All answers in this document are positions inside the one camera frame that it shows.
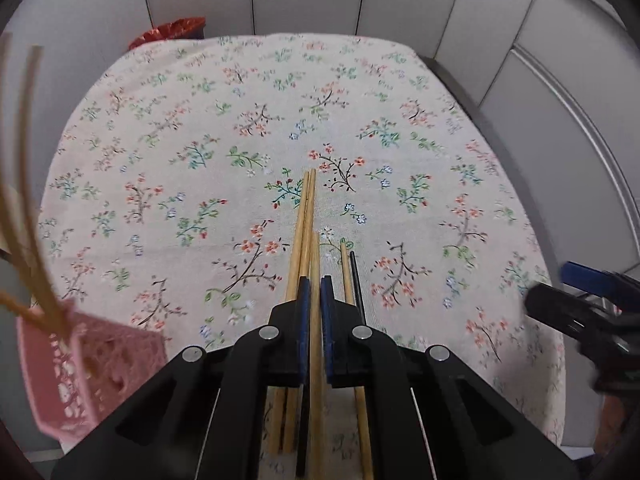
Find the person's right hand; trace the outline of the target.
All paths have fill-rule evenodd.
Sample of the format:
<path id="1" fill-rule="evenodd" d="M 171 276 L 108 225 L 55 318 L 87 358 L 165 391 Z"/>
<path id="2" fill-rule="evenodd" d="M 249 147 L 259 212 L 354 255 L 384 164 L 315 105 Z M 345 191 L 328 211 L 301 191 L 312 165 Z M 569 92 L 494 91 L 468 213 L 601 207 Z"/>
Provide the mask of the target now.
<path id="1" fill-rule="evenodd" d="M 605 396 L 593 451 L 599 456 L 608 455 L 618 445 L 627 419 L 626 405 L 617 396 Z"/>

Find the person's left hand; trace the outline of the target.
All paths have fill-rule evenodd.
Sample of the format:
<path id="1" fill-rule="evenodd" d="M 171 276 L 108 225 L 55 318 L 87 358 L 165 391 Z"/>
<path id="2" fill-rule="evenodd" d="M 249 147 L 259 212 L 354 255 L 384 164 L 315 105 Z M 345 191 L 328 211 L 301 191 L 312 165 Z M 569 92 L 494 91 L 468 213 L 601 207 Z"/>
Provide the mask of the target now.
<path id="1" fill-rule="evenodd" d="M 0 480 L 41 480 L 40 473 L 11 437 L 9 430 L 0 422 Z"/>

